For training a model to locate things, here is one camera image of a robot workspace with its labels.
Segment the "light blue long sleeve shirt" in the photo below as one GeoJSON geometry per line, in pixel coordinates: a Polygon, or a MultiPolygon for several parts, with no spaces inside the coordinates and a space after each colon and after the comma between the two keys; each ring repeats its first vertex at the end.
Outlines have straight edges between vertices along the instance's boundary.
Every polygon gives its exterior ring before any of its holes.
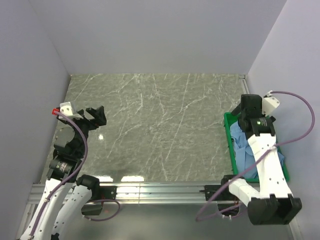
{"type": "Polygon", "coordinates": [[[254,154],[246,139],[245,133],[239,127],[238,122],[230,126],[230,136],[233,144],[235,163],[238,172],[243,172],[255,163],[254,154]]]}

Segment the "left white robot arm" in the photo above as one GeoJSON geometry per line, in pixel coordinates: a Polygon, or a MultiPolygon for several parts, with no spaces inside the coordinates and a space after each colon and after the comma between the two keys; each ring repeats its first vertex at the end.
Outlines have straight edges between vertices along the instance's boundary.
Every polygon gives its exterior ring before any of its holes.
{"type": "Polygon", "coordinates": [[[107,124],[104,107],[76,111],[64,102],[52,114],[64,127],[55,136],[43,193],[22,240],[60,240],[75,214],[101,195],[98,178],[78,174],[88,156],[89,132],[107,124]]]}

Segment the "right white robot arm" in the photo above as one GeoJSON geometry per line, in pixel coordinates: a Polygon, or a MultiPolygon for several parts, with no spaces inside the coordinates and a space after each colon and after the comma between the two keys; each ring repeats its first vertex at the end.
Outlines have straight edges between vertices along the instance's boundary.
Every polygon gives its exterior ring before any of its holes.
{"type": "Polygon", "coordinates": [[[226,200],[236,197],[246,207],[253,225],[287,225],[302,209],[283,172],[284,157],[275,147],[274,120],[269,115],[280,105],[271,96],[242,94],[231,112],[237,118],[229,125],[231,146],[239,172],[244,175],[220,187],[226,200]]]}

